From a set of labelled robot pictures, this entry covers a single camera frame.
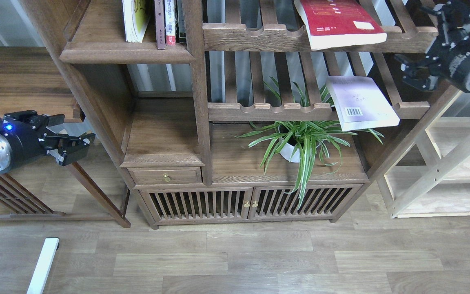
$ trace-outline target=laminate floor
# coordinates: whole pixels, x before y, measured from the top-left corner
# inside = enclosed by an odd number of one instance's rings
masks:
[[[123,189],[95,147],[88,173]],[[14,174],[54,209],[100,208],[48,158]],[[154,231],[131,201],[132,222],[0,222],[0,293],[25,293],[47,237],[60,247],[46,294],[470,294],[470,216],[390,219],[376,185],[337,223],[179,225]]]

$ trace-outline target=book cover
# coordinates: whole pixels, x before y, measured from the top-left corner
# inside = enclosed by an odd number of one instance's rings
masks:
[[[166,45],[175,46],[177,37],[175,36],[175,0],[164,0],[164,23],[166,24]]]
[[[186,43],[186,26],[184,24],[184,11],[182,10],[182,0],[177,0],[177,32],[180,43]]]
[[[155,2],[155,38],[157,39],[157,49],[166,48],[166,29],[164,28],[164,0],[154,0]]]
[[[355,0],[295,0],[312,50],[386,41],[387,34]]]
[[[400,119],[372,78],[329,76],[326,86],[343,131],[398,125]]]
[[[141,43],[151,18],[146,0],[123,0],[124,31],[127,42]]]

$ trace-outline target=wooden shelf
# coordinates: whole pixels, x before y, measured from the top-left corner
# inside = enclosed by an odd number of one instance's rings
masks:
[[[289,77],[288,62],[284,52],[275,52],[275,65],[280,85],[279,92],[282,101],[268,100],[265,97],[263,71],[260,52],[250,52],[250,67],[253,87],[253,102],[243,106],[237,98],[237,81],[235,54],[226,52],[224,62],[226,72],[225,102],[208,103],[208,116],[210,121],[270,121],[270,120],[336,120],[336,111],[327,103],[321,103],[316,74],[311,54],[300,52],[299,60],[304,74],[310,106],[303,107],[293,100],[292,85]],[[355,75],[367,76],[358,53],[349,53],[349,62]],[[403,102],[397,90],[395,82],[386,60],[381,53],[372,54],[379,68],[382,84],[386,88],[386,96],[393,105],[393,109],[401,119],[420,119],[429,109],[428,102]],[[334,52],[324,53],[325,63],[330,75],[341,75]]]
[[[64,114],[67,123],[82,122],[80,108],[45,48],[0,47],[0,116],[28,109]]]
[[[239,1],[231,0],[230,2],[231,5],[226,4],[226,24],[203,24],[205,50],[311,51],[306,27],[302,24],[297,30],[290,31],[285,24],[278,24],[273,1],[260,1],[263,25],[259,29],[248,28],[245,24],[241,24],[240,17],[238,19],[237,16],[233,17],[233,14],[240,15],[240,11],[238,11]],[[397,26],[382,26],[388,34],[387,41],[379,44],[356,45],[328,50],[343,52],[425,52],[438,35],[436,27],[417,26],[401,1],[386,0],[386,2],[388,6],[392,7],[393,18],[399,20]],[[434,6],[432,0],[426,0],[426,2],[426,5]],[[360,0],[360,4],[377,23],[381,23],[371,0]],[[431,21],[436,25],[436,19],[431,19]]]
[[[121,1],[92,0],[60,59],[67,63],[190,63],[194,57],[178,43],[157,49],[153,18],[142,43],[125,41]]]
[[[426,171],[422,166],[395,166],[378,180],[382,196],[396,199],[418,180]],[[440,182],[425,195],[415,199],[398,218],[421,216],[469,216],[470,184],[447,184]]]
[[[246,123],[221,124],[214,123],[211,127],[211,153],[213,157],[213,182],[214,184],[236,184],[236,185],[294,185],[297,178],[298,164],[290,163],[279,154],[273,157],[266,175],[263,168],[259,167],[267,144],[261,143],[255,147],[248,148],[248,143],[255,138],[236,138],[251,131]],[[350,136],[344,138],[351,147],[342,148],[343,164],[340,169],[333,173],[338,165],[323,166],[319,160],[311,175],[310,184],[360,184],[369,182],[356,146]],[[338,151],[330,148],[331,158],[328,163],[338,162]]]
[[[449,154],[470,134],[470,118],[442,117],[429,128],[429,141],[436,144],[436,155],[442,158]],[[447,174],[446,183],[470,183],[470,156],[468,160]]]
[[[121,167],[202,166],[193,100],[140,99]]]

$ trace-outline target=potted plant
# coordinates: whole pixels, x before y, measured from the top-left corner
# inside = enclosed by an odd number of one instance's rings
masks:
[[[274,84],[278,87],[278,82],[272,78]],[[302,106],[308,106],[309,99],[305,93],[300,89],[296,82],[293,82],[299,91]],[[277,99],[280,99],[279,93],[270,87],[266,86],[272,91]],[[322,102],[328,102],[330,105],[333,104],[330,98],[329,92],[326,86],[323,86],[320,91]],[[266,174],[268,164],[274,155],[280,153],[282,157],[290,162],[298,162],[299,168],[297,173],[297,180],[295,186],[290,193],[299,190],[299,202],[297,209],[304,202],[304,196],[306,194],[306,186],[311,172],[315,166],[315,159],[318,157],[325,166],[334,166],[338,162],[326,163],[324,158],[329,158],[330,153],[328,146],[332,145],[337,149],[338,155],[340,156],[340,165],[332,173],[336,173],[342,165],[342,152],[341,147],[350,147],[348,141],[342,139],[339,135],[351,135],[354,136],[356,132],[342,131],[339,121],[337,120],[324,120],[324,121],[274,121],[270,125],[265,125],[261,128],[256,127],[253,123],[250,123],[255,131],[248,132],[246,134],[238,136],[239,138],[255,136],[262,134],[263,132],[270,132],[272,134],[266,134],[261,136],[259,139],[251,142],[248,147],[253,147],[261,142],[269,141],[268,147],[264,153],[261,167],[264,167],[264,174]],[[380,143],[382,143],[381,137],[384,137],[380,132],[367,129],[361,130],[370,132],[375,136]]]

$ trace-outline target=wooden cabinet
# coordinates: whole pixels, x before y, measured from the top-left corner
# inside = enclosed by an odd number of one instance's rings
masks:
[[[393,62],[391,54],[425,52],[438,33],[436,19],[428,15],[411,17],[410,11],[419,1],[410,0],[404,6],[401,0],[386,0],[397,22],[395,26],[383,26],[388,40],[336,50],[347,52],[341,61],[351,65],[354,75],[361,76],[367,71],[359,53],[372,52],[375,64],[369,75],[403,119],[401,124],[381,130],[386,136],[384,145],[377,144],[368,134],[348,138],[353,143],[343,149],[344,162],[336,172],[336,167],[317,162],[309,182],[313,185],[311,202],[303,207],[307,210],[291,210],[291,205],[295,205],[290,194],[275,196],[270,203],[269,197],[264,199],[266,191],[292,186],[297,165],[277,156],[264,175],[259,168],[261,147],[248,149],[248,140],[234,136],[250,129],[248,121],[336,118],[329,104],[317,101],[322,85],[315,74],[321,67],[330,75],[343,73],[334,52],[310,52],[305,26],[286,27],[277,17],[273,1],[259,1],[255,15],[261,17],[261,23],[254,28],[242,24],[241,3],[237,0],[226,1],[225,24],[204,22],[206,3],[183,1],[188,43],[157,50],[152,27],[143,43],[124,41],[120,1],[21,0],[86,119],[153,228],[171,223],[311,217],[334,222],[372,180],[384,176],[412,146],[420,125],[428,121],[428,114],[447,103],[439,98],[446,85],[433,95],[415,95],[413,90],[407,90],[401,84],[399,64]],[[295,19],[291,1],[284,3],[291,5],[291,18]],[[360,0],[360,4],[380,22],[371,0]],[[209,51],[224,51],[226,78],[221,82],[226,95],[222,102],[213,102],[208,94]],[[236,51],[247,54],[250,63],[238,65]],[[265,93],[265,51],[275,62],[273,70],[282,102],[269,100]],[[168,98],[172,93],[165,93],[164,98],[139,98],[125,67],[129,63],[189,64],[192,97]],[[295,70],[302,73],[309,106],[301,106],[293,98],[289,72]],[[237,71],[246,71],[242,74],[251,77],[251,98],[237,96]],[[170,182],[165,182],[164,174],[168,174]]]

